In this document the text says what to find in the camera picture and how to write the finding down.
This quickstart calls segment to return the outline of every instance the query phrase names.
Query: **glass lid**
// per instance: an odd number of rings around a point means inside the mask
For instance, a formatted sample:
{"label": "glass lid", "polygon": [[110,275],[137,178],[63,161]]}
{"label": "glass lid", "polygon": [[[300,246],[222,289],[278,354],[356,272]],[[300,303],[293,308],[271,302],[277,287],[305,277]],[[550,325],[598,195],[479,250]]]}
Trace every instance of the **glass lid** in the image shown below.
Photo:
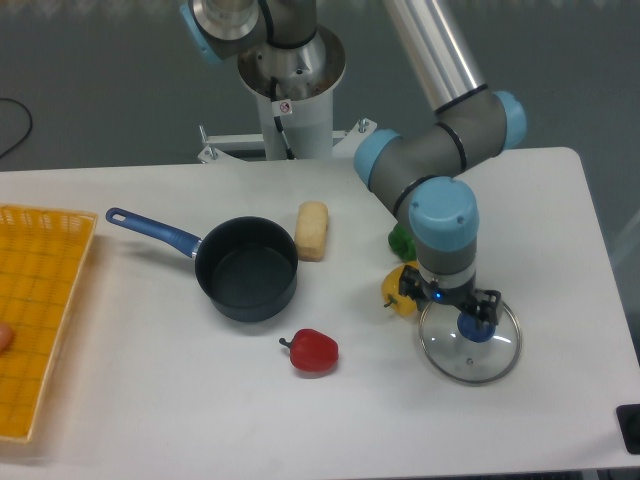
{"label": "glass lid", "polygon": [[476,322],[450,305],[430,303],[420,317],[420,341],[431,363],[464,383],[488,383],[508,374],[520,356],[520,325],[504,304],[498,325]]}

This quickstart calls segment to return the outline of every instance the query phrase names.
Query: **yellow bell pepper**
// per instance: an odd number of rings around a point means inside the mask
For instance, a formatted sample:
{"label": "yellow bell pepper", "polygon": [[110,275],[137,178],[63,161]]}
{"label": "yellow bell pepper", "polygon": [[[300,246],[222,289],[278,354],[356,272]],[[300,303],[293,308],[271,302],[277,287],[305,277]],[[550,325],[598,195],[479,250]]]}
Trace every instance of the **yellow bell pepper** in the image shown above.
{"label": "yellow bell pepper", "polygon": [[400,288],[400,275],[402,275],[402,270],[404,270],[405,265],[411,265],[414,268],[418,268],[418,262],[416,261],[407,262],[397,268],[394,268],[389,275],[385,277],[380,289],[382,298],[385,301],[385,308],[391,307],[403,317],[411,315],[418,308],[416,302],[411,300],[411,298],[402,296],[398,293]]}

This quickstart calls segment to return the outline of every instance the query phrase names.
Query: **blue joint cap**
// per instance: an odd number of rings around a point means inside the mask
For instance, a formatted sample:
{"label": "blue joint cap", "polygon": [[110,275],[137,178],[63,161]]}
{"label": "blue joint cap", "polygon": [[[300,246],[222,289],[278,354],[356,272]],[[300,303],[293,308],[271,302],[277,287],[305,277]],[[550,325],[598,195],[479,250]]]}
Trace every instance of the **blue joint cap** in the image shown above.
{"label": "blue joint cap", "polygon": [[369,188],[369,179],[380,153],[387,144],[400,134],[393,130],[376,130],[360,144],[353,156],[353,168],[358,172],[360,180]]}
{"label": "blue joint cap", "polygon": [[427,180],[411,197],[409,223],[416,238],[441,252],[455,252],[478,235],[480,216],[469,186],[450,177]]}
{"label": "blue joint cap", "polygon": [[502,149],[508,150],[517,146],[527,135],[527,114],[522,104],[511,93],[500,91],[493,94],[502,102],[507,116],[507,133]]}
{"label": "blue joint cap", "polygon": [[484,343],[491,340],[496,333],[496,326],[486,322],[480,322],[471,315],[461,313],[458,315],[458,331],[467,340],[475,343]]}
{"label": "blue joint cap", "polygon": [[220,57],[218,57],[218,55],[216,55],[216,52],[212,50],[212,48],[209,46],[204,36],[202,35],[202,32],[198,28],[198,25],[196,24],[196,21],[193,18],[193,15],[191,14],[191,9],[189,8],[189,5],[186,3],[181,5],[180,13],[182,14],[184,23],[186,23],[187,27],[189,28],[189,33],[191,33],[191,39],[196,44],[196,47],[198,47],[198,51],[204,57],[205,61],[209,65],[217,65],[219,63],[222,63],[222,60],[220,59]]}

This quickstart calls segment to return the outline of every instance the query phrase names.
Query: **pepper stem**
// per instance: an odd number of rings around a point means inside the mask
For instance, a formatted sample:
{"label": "pepper stem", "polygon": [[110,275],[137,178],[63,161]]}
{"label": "pepper stem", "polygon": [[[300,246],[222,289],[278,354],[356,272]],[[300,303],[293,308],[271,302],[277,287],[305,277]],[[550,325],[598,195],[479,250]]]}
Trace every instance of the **pepper stem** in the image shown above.
{"label": "pepper stem", "polygon": [[393,297],[393,295],[389,294],[389,302],[383,305],[384,308],[390,307],[391,305],[395,305],[398,301]]}

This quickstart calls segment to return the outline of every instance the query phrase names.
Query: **blue pot handle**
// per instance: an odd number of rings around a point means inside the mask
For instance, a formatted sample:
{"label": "blue pot handle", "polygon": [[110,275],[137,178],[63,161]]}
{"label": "blue pot handle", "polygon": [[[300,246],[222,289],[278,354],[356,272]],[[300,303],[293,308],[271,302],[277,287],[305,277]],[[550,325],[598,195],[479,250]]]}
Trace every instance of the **blue pot handle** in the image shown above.
{"label": "blue pot handle", "polygon": [[150,218],[127,212],[121,208],[109,209],[106,216],[109,223],[168,243],[187,257],[193,257],[200,244],[200,238],[195,235],[164,223],[156,222]]}

